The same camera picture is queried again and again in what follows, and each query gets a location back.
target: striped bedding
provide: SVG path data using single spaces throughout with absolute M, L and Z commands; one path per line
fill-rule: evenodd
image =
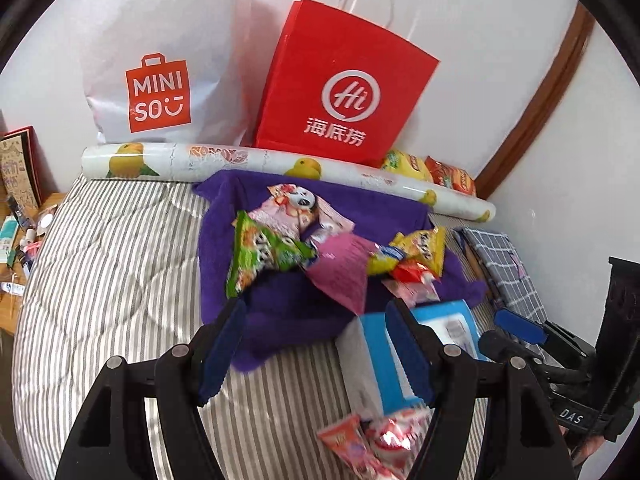
M 15 423 L 35 480 L 55 476 L 76 413 L 111 355 L 153 359 L 195 334 L 206 208 L 190 184 L 82 176 L 73 184 L 38 256 L 15 338 Z M 462 224 L 438 215 L 433 221 Z M 488 304 L 474 314 L 481 330 L 491 327 Z M 155 402 L 146 408 L 158 477 L 171 479 Z M 352 478 L 315 437 L 348 413 L 332 342 L 283 351 L 249 374 L 230 371 L 200 410 L 228 480 Z M 460 478 L 473 478 L 484 414 L 478 401 Z

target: silver bolt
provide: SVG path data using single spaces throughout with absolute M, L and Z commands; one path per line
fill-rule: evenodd
M 527 364 L 522 357 L 514 356 L 509 361 L 516 370 L 522 370 Z
M 114 370 L 122 364 L 122 357 L 119 355 L 111 356 L 107 359 L 107 368 Z
M 187 345 L 176 345 L 171 348 L 171 355 L 174 357 L 184 357 L 189 353 L 189 347 Z
M 444 353 L 449 357 L 458 357 L 460 354 L 462 354 L 462 350 L 458 345 L 449 344 L 444 345 Z

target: brown wooden trim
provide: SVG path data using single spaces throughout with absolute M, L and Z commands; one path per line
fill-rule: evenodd
M 476 178 L 480 198 L 487 199 L 522 158 L 542 131 L 580 65 L 595 19 L 580 2 L 567 28 L 560 50 L 522 117 Z

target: blue gripper pad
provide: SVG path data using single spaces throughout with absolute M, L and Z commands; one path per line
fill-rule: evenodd
M 414 394 L 430 405 L 434 397 L 430 382 L 431 365 L 393 301 L 386 304 L 385 324 Z
M 231 365 L 231 359 L 242 339 L 245 319 L 246 305 L 244 301 L 238 299 L 236 300 L 236 307 L 218 333 L 218 337 L 204 361 L 202 382 L 198 389 L 198 400 L 202 404 L 205 404 L 220 391 L 220 387 L 225 380 L 226 371 L 229 370 Z
M 501 308 L 495 313 L 494 323 L 511 335 L 532 345 L 542 345 L 546 342 L 546 333 L 542 325 L 506 308 Z

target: chinese characters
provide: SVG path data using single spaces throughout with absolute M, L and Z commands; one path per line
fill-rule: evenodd
M 337 140 L 338 142 L 345 142 L 353 146 L 360 146 L 367 134 L 353 128 L 347 128 L 341 124 L 329 124 L 327 121 L 321 121 L 309 117 L 306 120 L 306 134 L 316 134 L 318 137 L 324 137 L 325 139 Z

